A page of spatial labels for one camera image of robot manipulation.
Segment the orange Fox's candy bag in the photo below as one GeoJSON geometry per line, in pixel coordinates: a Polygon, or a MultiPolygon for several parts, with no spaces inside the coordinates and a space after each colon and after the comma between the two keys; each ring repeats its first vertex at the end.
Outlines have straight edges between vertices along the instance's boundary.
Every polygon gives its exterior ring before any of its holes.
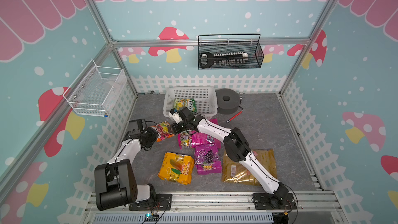
{"type": "Polygon", "coordinates": [[[167,121],[152,125],[151,128],[157,132],[157,142],[161,142],[175,136],[172,130],[172,125],[167,121]]]}

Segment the green Fox's candy bag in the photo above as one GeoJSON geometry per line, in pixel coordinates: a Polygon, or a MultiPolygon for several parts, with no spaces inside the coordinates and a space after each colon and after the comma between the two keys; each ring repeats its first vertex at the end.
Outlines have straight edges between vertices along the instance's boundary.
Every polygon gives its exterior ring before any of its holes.
{"type": "Polygon", "coordinates": [[[197,104],[195,99],[175,99],[174,108],[180,110],[186,107],[189,111],[197,112],[197,104]]]}

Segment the white plastic perforated basket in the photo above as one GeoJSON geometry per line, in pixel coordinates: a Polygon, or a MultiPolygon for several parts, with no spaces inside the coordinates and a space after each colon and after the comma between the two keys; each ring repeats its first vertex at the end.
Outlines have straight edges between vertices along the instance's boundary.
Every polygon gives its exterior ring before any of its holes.
{"type": "Polygon", "coordinates": [[[172,109],[188,110],[211,119],[218,112],[216,92],[213,87],[174,87],[166,91],[163,115],[169,117],[172,109]]]}

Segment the purple grape candy bag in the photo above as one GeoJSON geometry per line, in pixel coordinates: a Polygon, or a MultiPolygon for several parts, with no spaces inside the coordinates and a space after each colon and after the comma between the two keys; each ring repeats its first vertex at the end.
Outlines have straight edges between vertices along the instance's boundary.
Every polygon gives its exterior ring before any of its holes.
{"type": "Polygon", "coordinates": [[[222,163],[216,144],[204,144],[195,148],[195,164],[199,175],[222,173],[222,163]]]}

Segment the yellow mango candy bag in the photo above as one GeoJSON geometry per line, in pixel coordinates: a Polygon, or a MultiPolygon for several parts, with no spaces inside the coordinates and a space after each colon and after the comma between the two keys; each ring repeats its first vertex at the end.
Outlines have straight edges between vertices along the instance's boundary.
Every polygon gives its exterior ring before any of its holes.
{"type": "Polygon", "coordinates": [[[189,155],[166,152],[158,177],[162,180],[189,185],[195,161],[189,155]]]}

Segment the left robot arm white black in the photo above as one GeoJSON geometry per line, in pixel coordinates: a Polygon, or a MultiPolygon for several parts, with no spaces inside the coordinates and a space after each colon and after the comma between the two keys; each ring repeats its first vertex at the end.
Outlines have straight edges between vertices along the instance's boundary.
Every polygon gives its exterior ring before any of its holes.
{"type": "Polygon", "coordinates": [[[152,184],[136,182],[132,163],[137,154],[150,150],[157,141],[157,133],[147,128],[140,134],[126,134],[120,148],[106,163],[94,170],[96,206],[104,211],[122,205],[157,205],[157,194],[152,184]]]}

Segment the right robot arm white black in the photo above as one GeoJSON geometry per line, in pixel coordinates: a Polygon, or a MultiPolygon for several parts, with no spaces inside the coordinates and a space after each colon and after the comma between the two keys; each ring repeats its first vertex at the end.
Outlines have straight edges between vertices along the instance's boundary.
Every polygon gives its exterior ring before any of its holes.
{"type": "Polygon", "coordinates": [[[204,116],[188,110],[186,107],[180,110],[172,109],[169,117],[175,123],[172,124],[175,133],[183,131],[195,131],[207,134],[222,141],[228,157],[243,165],[260,183],[262,188],[271,198],[271,201],[283,205],[289,194],[288,187],[275,178],[255,157],[249,143],[239,128],[224,128],[207,120],[204,116]]]}

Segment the large pink mixed candy bag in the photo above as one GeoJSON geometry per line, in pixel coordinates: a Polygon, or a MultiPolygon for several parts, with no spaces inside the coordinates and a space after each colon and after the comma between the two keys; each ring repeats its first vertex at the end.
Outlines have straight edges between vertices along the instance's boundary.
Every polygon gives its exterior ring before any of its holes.
{"type": "Polygon", "coordinates": [[[178,134],[178,145],[180,149],[196,148],[197,146],[206,144],[215,144],[218,149],[221,148],[221,141],[205,133],[183,131],[178,134]]]}

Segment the red pen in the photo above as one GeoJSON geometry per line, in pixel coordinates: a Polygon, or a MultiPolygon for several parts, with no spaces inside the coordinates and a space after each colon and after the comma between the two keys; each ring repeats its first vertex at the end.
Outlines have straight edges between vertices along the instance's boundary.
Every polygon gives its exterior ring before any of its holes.
{"type": "Polygon", "coordinates": [[[238,112],[237,112],[233,117],[231,117],[230,119],[228,119],[228,120],[226,121],[226,123],[230,123],[232,120],[234,120],[236,117],[238,117],[242,112],[243,112],[243,108],[242,108],[241,106],[239,106],[239,107],[238,107],[238,112]]]}

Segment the black white brush tool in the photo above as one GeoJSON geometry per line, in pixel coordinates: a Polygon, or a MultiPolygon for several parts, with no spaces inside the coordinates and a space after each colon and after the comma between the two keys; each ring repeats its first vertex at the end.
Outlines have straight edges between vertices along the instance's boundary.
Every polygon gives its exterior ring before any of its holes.
{"type": "Polygon", "coordinates": [[[249,55],[244,52],[230,52],[226,54],[213,54],[210,52],[204,52],[199,57],[200,68],[211,68],[214,65],[228,66],[243,64],[248,61],[249,55]]]}

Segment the large gold candy bag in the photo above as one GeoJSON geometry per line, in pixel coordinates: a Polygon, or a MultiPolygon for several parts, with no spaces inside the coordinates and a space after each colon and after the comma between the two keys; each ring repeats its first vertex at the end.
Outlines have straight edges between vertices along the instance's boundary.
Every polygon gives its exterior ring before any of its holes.
{"type": "MultiPolygon", "coordinates": [[[[274,157],[274,151],[253,149],[252,152],[261,165],[267,169],[270,174],[277,178],[277,166],[274,157]]],[[[233,162],[224,152],[222,162],[222,176],[221,181],[223,183],[238,183],[250,186],[261,186],[259,181],[250,174],[250,172],[238,162],[233,162]]]]}

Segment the small green circuit board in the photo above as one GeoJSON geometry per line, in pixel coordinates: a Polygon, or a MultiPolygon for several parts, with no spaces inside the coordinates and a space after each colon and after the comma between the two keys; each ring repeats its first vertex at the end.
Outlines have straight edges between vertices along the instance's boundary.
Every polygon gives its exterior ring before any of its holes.
{"type": "Polygon", "coordinates": [[[148,213],[145,215],[144,222],[157,222],[159,218],[159,214],[148,213]]]}

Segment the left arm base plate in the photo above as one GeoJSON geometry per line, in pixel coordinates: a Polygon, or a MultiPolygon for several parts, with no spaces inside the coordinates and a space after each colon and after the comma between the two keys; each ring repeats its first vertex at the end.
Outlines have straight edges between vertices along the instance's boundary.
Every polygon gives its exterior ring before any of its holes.
{"type": "Polygon", "coordinates": [[[156,196],[144,201],[130,204],[130,211],[169,211],[171,209],[172,194],[156,194],[156,196]]]}

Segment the aluminium front rail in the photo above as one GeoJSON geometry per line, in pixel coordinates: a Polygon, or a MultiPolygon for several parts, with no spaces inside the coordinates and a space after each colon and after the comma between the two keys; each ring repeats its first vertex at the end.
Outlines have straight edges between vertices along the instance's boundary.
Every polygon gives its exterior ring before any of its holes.
{"type": "MultiPolygon", "coordinates": [[[[223,213],[255,212],[252,192],[173,192],[171,209],[167,213],[223,213]]],[[[338,212],[342,210],[337,197],[331,191],[296,191],[289,201],[276,211],[338,212]]]]}

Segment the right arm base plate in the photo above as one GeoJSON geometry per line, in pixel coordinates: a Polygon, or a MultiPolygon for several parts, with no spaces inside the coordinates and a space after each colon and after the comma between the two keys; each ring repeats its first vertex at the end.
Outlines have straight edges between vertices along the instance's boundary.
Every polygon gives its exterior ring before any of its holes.
{"type": "Polygon", "coordinates": [[[297,201],[292,193],[281,200],[267,193],[253,193],[251,198],[256,210],[281,210],[289,212],[297,209],[297,201]]]}

